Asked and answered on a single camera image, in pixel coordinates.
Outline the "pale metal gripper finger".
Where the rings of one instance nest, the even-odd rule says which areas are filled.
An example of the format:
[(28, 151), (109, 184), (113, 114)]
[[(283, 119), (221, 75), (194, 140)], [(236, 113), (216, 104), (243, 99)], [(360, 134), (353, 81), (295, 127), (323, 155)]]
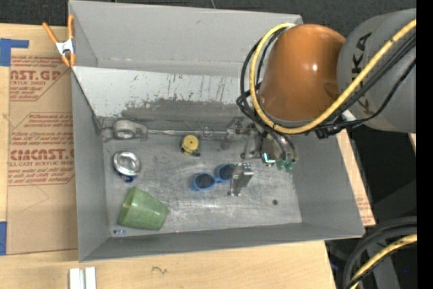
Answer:
[(247, 187), (254, 176), (252, 165), (249, 162), (239, 163), (234, 166), (229, 186), (229, 196), (240, 196), (241, 190)]
[(234, 117), (226, 128), (226, 133), (221, 140), (221, 149), (228, 150), (231, 144), (238, 140), (238, 136), (243, 129), (243, 117)]

